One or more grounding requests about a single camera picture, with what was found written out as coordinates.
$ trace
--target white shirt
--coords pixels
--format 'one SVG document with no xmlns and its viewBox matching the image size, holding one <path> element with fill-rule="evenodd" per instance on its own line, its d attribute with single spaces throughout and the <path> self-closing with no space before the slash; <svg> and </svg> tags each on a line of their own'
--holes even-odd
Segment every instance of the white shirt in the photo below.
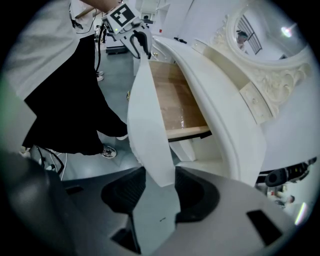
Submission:
<svg viewBox="0 0 320 256">
<path fill-rule="evenodd" d="M 241 51 L 245 52 L 246 51 L 246 46 L 244 43 L 238 43 L 238 47 Z"/>
<path fill-rule="evenodd" d="M 69 0 L 46 4 L 11 49 L 4 76 L 20 99 L 25 100 L 76 51 L 79 39 L 70 20 L 69 5 Z"/>
<path fill-rule="evenodd" d="M 77 15 L 82 13 L 84 10 L 89 8 L 90 5 L 81 2 L 80 0 L 71 0 L 70 13 L 74 21 L 82 26 L 82 29 L 75 26 L 75 32 L 79 39 L 91 36 L 95 33 L 94 18 L 92 12 L 82 16 L 81 18 L 75 18 Z"/>
</svg>

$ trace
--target drawer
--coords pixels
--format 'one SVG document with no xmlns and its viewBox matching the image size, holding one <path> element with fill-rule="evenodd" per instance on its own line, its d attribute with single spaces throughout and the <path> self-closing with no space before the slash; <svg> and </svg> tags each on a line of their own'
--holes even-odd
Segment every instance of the drawer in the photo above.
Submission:
<svg viewBox="0 0 320 256">
<path fill-rule="evenodd" d="M 144 55 L 130 94 L 127 129 L 134 155 L 161 187 L 175 182 L 168 139 L 209 131 L 178 65 Z"/>
<path fill-rule="evenodd" d="M 207 45 L 205 43 L 198 40 L 194 40 L 192 44 L 192 48 L 202 55 L 204 54 L 206 47 Z"/>
<path fill-rule="evenodd" d="M 249 107 L 258 125 L 270 120 L 273 117 L 265 99 L 252 82 L 249 82 L 247 85 L 245 85 L 240 90 L 240 94 Z"/>
<path fill-rule="evenodd" d="M 177 64 L 149 61 L 168 139 L 209 131 L 208 125 Z"/>
</svg>

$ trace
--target person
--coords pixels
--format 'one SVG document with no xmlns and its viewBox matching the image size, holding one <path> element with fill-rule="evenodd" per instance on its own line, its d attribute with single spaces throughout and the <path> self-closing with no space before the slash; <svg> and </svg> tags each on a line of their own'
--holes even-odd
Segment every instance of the person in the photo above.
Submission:
<svg viewBox="0 0 320 256">
<path fill-rule="evenodd" d="M 120 0 L 82 1 L 108 12 Z M 4 76 L 37 116 L 23 146 L 111 159 L 117 151 L 103 145 L 97 131 L 124 139 L 127 125 L 109 108 L 92 59 L 84 60 L 87 44 L 77 38 L 70 4 L 52 0 L 36 13 L 11 49 Z"/>
<path fill-rule="evenodd" d="M 146 23 L 146 24 L 153 24 L 154 23 L 152 20 L 149 19 L 148 15 L 145 15 L 143 17 L 143 22 Z"/>
<path fill-rule="evenodd" d="M 100 33 L 100 25 L 96 25 L 94 29 L 94 42 L 98 43 L 99 40 L 99 33 Z"/>
<path fill-rule="evenodd" d="M 282 193 L 278 192 L 275 196 L 273 201 L 280 206 L 281 208 L 285 208 L 287 205 L 292 204 L 296 198 L 293 195 L 289 195 L 287 198 L 282 195 Z"/>
<path fill-rule="evenodd" d="M 241 31 L 241 30 L 237 30 L 236 32 L 237 32 L 236 42 L 238 44 L 238 47 L 240 48 L 240 50 L 245 52 L 246 51 L 245 41 L 248 40 L 248 34 L 244 31 Z"/>
<path fill-rule="evenodd" d="M 314 165 L 317 161 L 317 157 L 314 157 L 312 159 L 309 159 L 308 161 L 301 162 L 298 164 L 294 164 L 285 168 L 276 169 L 276 170 L 267 170 L 267 171 L 261 171 L 259 173 L 259 176 L 256 180 L 257 184 L 265 183 L 266 178 L 268 175 L 270 175 L 273 172 L 279 172 L 279 171 L 285 171 L 285 179 L 283 180 L 284 183 L 291 182 L 291 183 L 297 183 L 302 181 L 305 177 L 308 176 L 310 173 L 310 166 Z"/>
<path fill-rule="evenodd" d="M 71 5 L 69 8 L 69 12 L 71 15 L 71 20 L 73 27 L 75 29 L 76 35 L 79 38 L 80 41 L 83 42 L 83 44 L 86 44 L 87 47 L 86 52 L 83 53 L 83 55 L 91 55 L 91 61 L 93 66 L 95 66 L 95 30 L 94 30 L 94 19 L 96 18 L 96 15 L 99 14 L 97 9 L 95 9 L 95 12 L 93 15 L 91 13 L 87 13 L 83 16 L 80 16 L 80 14 L 86 10 L 87 8 L 90 8 L 88 4 L 80 1 L 80 0 L 71 0 Z M 103 77 L 104 72 L 99 71 L 96 73 L 96 79 L 98 82 L 102 81 L 104 79 Z"/>
<path fill-rule="evenodd" d="M 145 23 L 145 26 L 150 29 L 150 24 L 153 24 L 154 22 L 152 20 L 149 19 L 149 16 L 148 15 L 145 15 L 143 17 L 143 20 L 142 20 L 144 23 Z"/>
<path fill-rule="evenodd" d="M 107 28 L 106 27 L 103 28 L 102 34 L 103 34 L 102 43 L 105 44 L 106 43 L 106 36 L 107 36 Z"/>
</svg>

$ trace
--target gray floor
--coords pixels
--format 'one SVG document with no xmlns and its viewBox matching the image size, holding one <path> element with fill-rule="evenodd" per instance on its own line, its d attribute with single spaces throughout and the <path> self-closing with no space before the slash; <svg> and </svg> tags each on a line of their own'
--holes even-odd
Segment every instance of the gray floor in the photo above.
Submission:
<svg viewBox="0 0 320 256">
<path fill-rule="evenodd" d="M 98 62 L 98 54 L 96 54 L 95 59 Z M 132 55 L 130 53 L 107 55 L 105 51 L 102 51 L 99 71 L 104 72 L 104 80 L 98 84 L 106 102 L 126 123 L 128 112 L 127 92 L 131 90 L 135 79 Z M 140 166 L 131 151 L 128 139 L 119 141 L 102 133 L 99 133 L 99 138 L 102 143 L 114 147 L 118 155 L 114 159 L 106 159 L 101 155 L 68 154 L 64 181 L 101 176 Z M 64 162 L 65 154 L 61 155 L 60 158 Z"/>
<path fill-rule="evenodd" d="M 106 55 L 101 52 L 100 71 L 104 71 L 104 80 L 99 87 L 110 108 L 126 123 L 128 112 L 127 92 L 131 90 L 133 75 L 133 57 L 130 53 Z M 102 143 L 116 148 L 118 155 L 106 159 L 101 155 L 85 156 L 80 153 L 68 154 L 63 180 L 85 179 L 141 166 L 129 145 L 129 140 L 119 141 L 114 137 L 99 134 Z M 32 157 L 39 159 L 36 148 Z M 42 150 L 43 156 L 50 163 L 50 155 Z M 66 154 L 60 159 L 65 162 Z M 179 160 L 172 152 L 174 163 Z M 150 255 L 175 230 L 175 217 L 180 211 L 180 203 L 174 185 L 159 187 L 147 174 L 146 189 L 134 209 L 136 234 L 143 255 Z"/>
</svg>

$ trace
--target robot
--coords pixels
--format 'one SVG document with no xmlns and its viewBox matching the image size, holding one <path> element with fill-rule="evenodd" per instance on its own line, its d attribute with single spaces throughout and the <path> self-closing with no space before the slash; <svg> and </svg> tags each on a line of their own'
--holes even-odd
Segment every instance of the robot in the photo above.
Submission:
<svg viewBox="0 0 320 256">
<path fill-rule="evenodd" d="M 139 15 L 122 3 L 102 18 L 112 37 L 137 59 L 141 53 L 134 37 L 146 55 L 152 44 Z M 61 182 L 57 173 L 45 171 L 30 159 L 2 151 L 0 159 L 0 180 L 10 209 L 7 223 L 21 224 L 19 228 L 30 235 L 25 238 L 33 239 L 28 246 L 40 242 L 56 255 L 144 254 L 135 214 L 148 191 L 150 177 L 144 167 Z M 176 167 L 170 189 L 178 199 L 172 221 L 175 230 L 147 254 L 272 254 L 281 239 L 296 230 L 280 208 L 239 181 Z"/>
</svg>

